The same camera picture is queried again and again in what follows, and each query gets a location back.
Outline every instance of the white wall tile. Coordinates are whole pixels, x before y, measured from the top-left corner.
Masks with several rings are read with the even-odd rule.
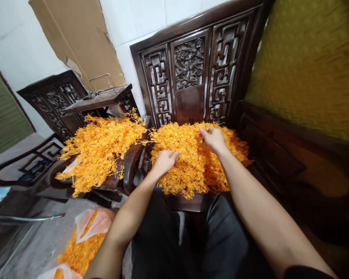
[[[27,11],[27,16],[24,16],[26,12],[23,12],[22,17],[17,17],[16,22],[20,23],[13,30],[8,31],[12,26],[0,30],[0,71],[35,129],[42,136],[48,137],[52,133],[48,124],[16,91],[40,79],[60,74],[68,68],[58,60],[27,1],[14,2],[16,4],[12,3],[13,6],[18,5],[18,11]]]
[[[202,0],[202,12],[229,0]]]
[[[0,40],[0,70],[14,91],[62,68],[37,18]]]
[[[34,16],[27,0],[0,0],[0,39]]]
[[[138,83],[132,84],[132,94],[135,98],[137,109],[140,112],[141,116],[146,114],[145,105],[143,104],[143,97],[141,93],[141,88]]]
[[[121,46],[118,46],[115,49],[117,58],[119,59],[120,66],[124,73],[125,80],[127,81],[127,84],[131,83],[133,86],[132,93],[141,115],[145,114],[145,106],[143,104],[141,88],[140,88],[140,85],[138,84],[139,82],[138,82],[136,67],[135,67],[135,64],[133,63],[130,46],[135,43],[138,43],[139,41],[142,41],[151,37],[156,32],[157,31],[147,34],[143,37],[137,38],[133,41],[130,41]]]
[[[137,38],[129,1],[100,0],[100,3],[104,13],[107,31],[114,47],[118,47],[123,43]]]
[[[200,13],[202,0],[165,0],[167,26]]]
[[[138,37],[166,26],[164,0],[130,0],[130,4]]]

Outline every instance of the orange dried flower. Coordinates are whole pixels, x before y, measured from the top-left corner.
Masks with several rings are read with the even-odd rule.
[[[68,172],[58,173],[56,178],[76,178],[73,181],[74,198],[80,192],[89,192],[93,186],[101,186],[109,175],[119,175],[119,179],[123,179],[124,169],[116,164],[116,160],[124,159],[129,147],[141,143],[142,135],[147,132],[146,123],[135,112],[133,108],[133,113],[121,120],[88,115],[85,121],[91,123],[79,128],[75,137],[65,142],[59,160],[78,155],[77,164]]]
[[[166,195],[181,193],[187,200],[197,193],[218,193],[229,191],[220,161],[209,147],[201,144],[196,135],[199,128],[217,127],[224,134],[226,145],[231,153],[247,167],[252,162],[248,159],[247,143],[241,141],[233,130],[220,127],[215,123],[195,123],[194,125],[170,123],[157,132],[150,133],[155,142],[151,152],[154,163],[161,150],[179,151],[180,156],[174,167],[163,175],[158,185]]]
[[[93,212],[83,234],[86,234],[96,218],[98,210]],[[58,264],[67,263],[71,269],[84,276],[89,265],[97,254],[102,242],[106,237],[106,232],[94,235],[87,240],[76,244],[77,230],[74,231],[72,238],[69,240],[65,252],[57,257]],[[63,270],[57,269],[54,279],[63,279]]]

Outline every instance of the yellow textured wall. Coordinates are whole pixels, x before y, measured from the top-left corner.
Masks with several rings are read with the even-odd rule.
[[[349,0],[276,0],[246,100],[349,141]]]

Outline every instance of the cardboard box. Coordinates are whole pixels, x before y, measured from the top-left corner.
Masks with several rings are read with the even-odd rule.
[[[30,0],[59,60],[79,73],[89,91],[125,85],[99,0]]]

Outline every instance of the clear plastic bag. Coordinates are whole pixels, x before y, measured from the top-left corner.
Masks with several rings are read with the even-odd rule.
[[[83,242],[96,234],[107,233],[107,231],[109,230],[112,219],[114,218],[114,213],[106,208],[98,208],[97,216],[93,220],[92,225],[90,226],[88,232],[81,238],[81,235],[83,234],[95,210],[95,208],[88,209],[75,218],[78,236],[76,243]]]
[[[83,279],[83,277],[79,273],[76,273],[75,271],[73,271],[67,263],[62,263],[62,264],[52,268],[51,270],[38,276],[38,279],[53,279],[57,269],[63,270],[63,278],[64,279]]]
[[[93,220],[92,225],[90,226],[86,234],[81,238],[81,235],[83,234],[86,226],[88,225],[90,218],[92,217],[93,213],[96,210],[98,210],[98,213],[95,219]],[[48,271],[38,276],[38,279],[53,279],[57,269],[63,270],[64,279],[82,279],[83,277],[79,273],[72,270],[67,263],[57,265],[56,257],[59,254],[62,254],[64,252],[68,244],[68,241],[72,237],[75,229],[77,232],[76,243],[81,243],[94,235],[97,235],[100,233],[106,233],[109,230],[109,227],[114,217],[115,217],[114,212],[112,212],[107,208],[99,208],[99,207],[88,209],[83,213],[79,214],[75,218],[74,226],[69,227],[66,230],[64,237],[58,242],[55,248],[55,253],[54,253],[55,257],[53,261],[51,261],[48,264],[47,268],[45,269]]]

